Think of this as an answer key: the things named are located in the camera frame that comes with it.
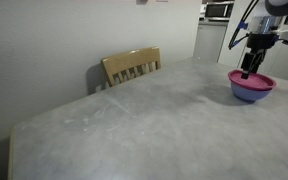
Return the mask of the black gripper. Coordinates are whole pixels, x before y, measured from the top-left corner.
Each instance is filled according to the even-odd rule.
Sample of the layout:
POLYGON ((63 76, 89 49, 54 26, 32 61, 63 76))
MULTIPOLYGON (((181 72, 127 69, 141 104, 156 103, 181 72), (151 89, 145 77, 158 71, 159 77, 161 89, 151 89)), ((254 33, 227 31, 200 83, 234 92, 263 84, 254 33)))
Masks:
POLYGON ((249 35, 248 40, 247 40, 247 47, 251 49, 251 53, 246 53, 244 55, 243 62, 241 65, 241 68, 242 68, 241 78, 242 79, 248 78, 249 71, 251 73, 257 73, 259 66, 265 59, 265 55, 266 55, 265 50, 273 47, 277 40, 278 40, 278 35, 275 33, 271 33, 271 34, 251 33, 249 35))

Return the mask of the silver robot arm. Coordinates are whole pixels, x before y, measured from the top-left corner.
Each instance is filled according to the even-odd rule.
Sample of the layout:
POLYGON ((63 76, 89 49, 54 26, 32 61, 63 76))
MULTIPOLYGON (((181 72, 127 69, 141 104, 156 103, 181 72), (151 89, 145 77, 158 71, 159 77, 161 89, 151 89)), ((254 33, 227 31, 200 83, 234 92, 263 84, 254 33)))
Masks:
POLYGON ((242 79, 257 73, 267 50, 277 41, 288 45, 288 30, 280 29, 282 22, 288 22, 288 0, 251 1, 239 24, 248 30, 246 46, 250 49, 242 61, 242 79))

